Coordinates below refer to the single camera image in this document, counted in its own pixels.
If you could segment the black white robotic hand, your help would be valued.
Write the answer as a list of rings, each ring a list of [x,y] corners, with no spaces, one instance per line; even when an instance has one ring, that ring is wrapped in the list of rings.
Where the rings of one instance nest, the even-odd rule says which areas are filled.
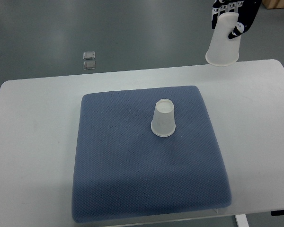
[[[228,39],[234,39],[247,32],[252,26],[261,0],[215,0],[212,8],[212,29],[215,29],[218,17],[226,12],[238,13],[238,19]]]

